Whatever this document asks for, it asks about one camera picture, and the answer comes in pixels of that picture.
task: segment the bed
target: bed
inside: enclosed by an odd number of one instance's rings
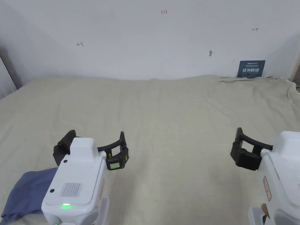
[[[56,167],[69,131],[98,146],[125,132],[130,159],[109,171],[107,224],[248,224],[259,206],[256,173],[236,167],[237,127],[272,144],[300,131],[300,94],[274,78],[182,80],[36,79],[0,100],[0,211],[27,171]],[[47,224],[27,215],[13,224]]]

